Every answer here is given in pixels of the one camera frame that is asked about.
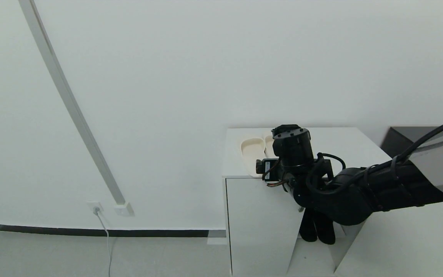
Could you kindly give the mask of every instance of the slipper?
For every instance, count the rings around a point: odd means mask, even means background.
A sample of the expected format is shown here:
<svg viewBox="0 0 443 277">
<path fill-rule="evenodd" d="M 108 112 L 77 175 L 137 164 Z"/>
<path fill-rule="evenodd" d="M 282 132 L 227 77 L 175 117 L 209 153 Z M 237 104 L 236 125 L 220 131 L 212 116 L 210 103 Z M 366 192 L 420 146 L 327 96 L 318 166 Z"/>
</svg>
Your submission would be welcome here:
<svg viewBox="0 0 443 277">
<path fill-rule="evenodd" d="M 275 152 L 273 151 L 274 141 L 275 140 L 273 140 L 272 135 L 266 135 L 266 137 L 264 137 L 264 142 L 266 143 L 266 149 L 264 152 L 266 153 L 266 157 L 270 159 L 278 159 L 278 157 L 275 155 Z"/>
<path fill-rule="evenodd" d="M 251 177 L 261 178 L 262 174 L 255 172 L 255 161 L 266 159 L 264 155 L 264 149 L 266 144 L 260 137 L 249 138 L 244 140 L 240 144 L 240 153 L 242 154 L 242 160 L 246 166 L 247 172 Z"/>
</svg>

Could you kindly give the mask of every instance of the power cord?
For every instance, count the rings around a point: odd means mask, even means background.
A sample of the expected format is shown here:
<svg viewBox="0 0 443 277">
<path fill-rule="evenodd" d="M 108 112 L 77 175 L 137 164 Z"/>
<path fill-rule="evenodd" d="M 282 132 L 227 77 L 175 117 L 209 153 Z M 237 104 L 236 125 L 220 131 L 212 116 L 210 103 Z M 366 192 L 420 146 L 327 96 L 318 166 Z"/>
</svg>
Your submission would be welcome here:
<svg viewBox="0 0 443 277">
<path fill-rule="evenodd" d="M 383 170 L 386 169 L 388 167 L 391 166 L 395 166 L 395 163 L 401 163 L 403 161 L 405 161 L 406 159 L 408 159 L 408 157 L 411 155 L 411 153 L 413 153 L 416 149 L 418 149 L 418 147 L 420 147 L 420 145 L 422 145 L 423 143 L 427 142 L 429 139 L 431 139 L 432 137 L 438 135 L 439 133 L 443 132 L 443 124 L 441 126 L 438 126 L 437 128 L 435 128 L 434 130 L 430 131 L 429 133 L 427 133 L 426 135 L 424 135 L 423 137 L 419 138 L 416 142 L 414 142 L 410 147 L 408 147 L 408 149 L 406 149 L 403 153 L 399 154 L 398 156 L 396 156 L 394 159 L 387 161 L 385 163 L 381 163 L 379 165 L 375 165 L 374 167 L 369 167 L 366 170 L 358 173 L 357 175 L 353 176 L 350 180 L 348 180 L 346 183 L 344 183 L 343 185 L 341 185 L 339 188 L 334 189 L 334 190 L 318 190 L 317 188 L 315 188 L 312 184 L 311 184 L 311 175 L 322 165 L 323 160 L 320 159 L 311 169 L 311 171 L 309 172 L 307 178 L 306 178 L 306 186 L 313 191 L 314 193 L 317 194 L 321 194 L 321 195 L 334 195 L 334 194 L 338 194 L 343 192 L 344 190 L 346 190 L 349 186 L 351 186 L 351 184 L 355 183 L 357 180 L 359 180 L 360 178 L 362 178 L 365 174 L 365 172 L 367 172 L 368 174 L 377 172 L 379 170 Z"/>
<path fill-rule="evenodd" d="M 110 277 L 110 265 L 112 264 L 112 255 L 110 254 L 110 248 L 109 248 L 109 231 L 107 231 L 107 228 L 103 224 L 102 219 L 98 215 L 98 212 L 100 212 L 100 208 L 99 207 L 94 207 L 93 208 L 93 214 L 98 217 L 98 219 L 100 220 L 100 224 L 102 224 L 102 227 L 103 227 L 105 233 L 107 234 L 107 254 L 109 254 L 109 277 Z"/>
</svg>

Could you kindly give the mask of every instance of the floor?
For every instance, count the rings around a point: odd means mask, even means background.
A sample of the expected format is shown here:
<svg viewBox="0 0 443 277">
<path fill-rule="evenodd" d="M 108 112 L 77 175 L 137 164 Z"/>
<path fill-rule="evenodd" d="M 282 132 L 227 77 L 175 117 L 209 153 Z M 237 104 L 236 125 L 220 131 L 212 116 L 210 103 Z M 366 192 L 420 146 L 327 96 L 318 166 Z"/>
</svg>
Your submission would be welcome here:
<svg viewBox="0 0 443 277">
<path fill-rule="evenodd" d="M 111 238 L 111 277 L 228 277 L 226 244 L 206 238 Z M 0 277 L 107 277 L 104 237 L 0 231 Z"/>
</svg>

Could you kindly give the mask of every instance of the black baseboard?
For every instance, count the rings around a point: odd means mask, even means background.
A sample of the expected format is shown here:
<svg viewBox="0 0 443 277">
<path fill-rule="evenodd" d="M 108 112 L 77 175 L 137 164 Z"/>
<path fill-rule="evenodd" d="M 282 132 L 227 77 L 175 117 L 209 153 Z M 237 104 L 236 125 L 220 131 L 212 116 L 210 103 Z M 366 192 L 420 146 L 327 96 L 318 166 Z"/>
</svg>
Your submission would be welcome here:
<svg viewBox="0 0 443 277">
<path fill-rule="evenodd" d="M 43 235 L 78 235 L 86 237 L 105 237 L 103 229 L 41 228 L 26 226 L 0 225 L 0 231 L 43 234 Z M 108 230 L 111 237 L 140 238 L 207 238 L 208 230 Z"/>
</svg>

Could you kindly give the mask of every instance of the black cable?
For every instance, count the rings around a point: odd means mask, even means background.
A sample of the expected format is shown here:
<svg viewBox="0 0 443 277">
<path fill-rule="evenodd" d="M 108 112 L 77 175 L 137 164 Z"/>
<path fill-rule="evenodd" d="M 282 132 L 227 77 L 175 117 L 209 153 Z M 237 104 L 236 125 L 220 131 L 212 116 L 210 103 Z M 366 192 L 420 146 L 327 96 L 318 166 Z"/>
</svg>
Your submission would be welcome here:
<svg viewBox="0 0 443 277">
<path fill-rule="evenodd" d="M 410 147 L 408 147 L 408 149 L 406 149 L 403 153 L 401 153 L 398 156 L 398 160 L 403 161 L 405 158 L 410 156 L 411 153 L 413 153 L 413 151 L 415 151 L 418 147 L 420 147 L 420 145 L 424 144 L 429 139 L 431 139 L 432 137 L 435 137 L 436 135 L 438 135 L 441 132 L 443 132 L 443 124 L 441 126 L 438 126 L 437 128 L 435 128 L 434 130 L 428 132 L 426 135 L 424 135 L 419 140 L 414 142 Z"/>
<path fill-rule="evenodd" d="M 331 159 L 335 159 L 335 160 L 337 160 L 338 162 L 340 162 L 341 163 L 341 170 L 343 170 L 343 169 L 345 169 L 346 168 L 346 164 L 345 164 L 345 161 L 343 161 L 343 159 L 341 159 L 340 157 L 338 157 L 338 156 L 334 156 L 334 155 L 331 155 L 331 154 L 326 154 L 326 153 L 320 153 L 321 154 L 321 156 L 323 156 L 323 157 L 328 157 L 328 158 L 331 158 Z"/>
<path fill-rule="evenodd" d="M 441 126 L 438 126 L 437 128 L 435 128 L 434 130 L 430 131 L 429 133 L 427 133 L 426 135 L 424 135 L 423 137 L 421 137 L 420 139 L 418 139 L 416 142 L 414 142 L 410 147 L 408 147 L 408 149 L 406 149 L 404 152 L 402 152 L 401 154 L 399 154 L 399 156 L 397 157 L 397 162 L 402 162 L 404 159 L 408 158 L 408 156 L 411 155 L 411 153 L 413 153 L 418 147 L 420 147 L 420 145 L 422 145 L 423 143 L 427 142 L 429 139 L 431 139 L 432 137 L 438 135 L 439 133 L 443 132 L 443 124 Z M 334 189 L 334 190 L 329 190 L 329 191 L 321 191 L 318 190 L 316 188 L 314 188 L 312 186 L 312 184 L 310 183 L 310 178 L 311 178 L 311 172 L 314 173 L 315 170 L 320 167 L 320 165 L 322 165 L 322 163 L 320 163 L 319 165 L 319 161 L 315 164 L 315 166 L 311 169 L 311 171 L 309 172 L 309 175 L 307 175 L 305 182 L 307 187 L 311 190 L 314 191 L 317 194 L 325 194 L 325 195 L 333 195 L 333 194 L 338 194 L 342 191 L 344 191 L 345 189 L 347 189 L 349 186 L 351 186 L 351 184 L 355 183 L 357 180 L 359 180 L 361 177 L 363 177 L 364 175 L 364 171 L 358 173 L 357 175 L 353 176 L 350 180 L 348 180 L 346 183 L 344 183 L 343 185 L 341 185 L 339 188 Z M 385 163 L 381 163 L 380 165 L 377 165 L 373 168 L 367 168 L 367 170 L 369 171 L 368 174 L 372 174 L 374 172 L 386 169 L 388 167 L 390 167 L 392 164 L 392 160 L 387 161 Z"/>
</svg>

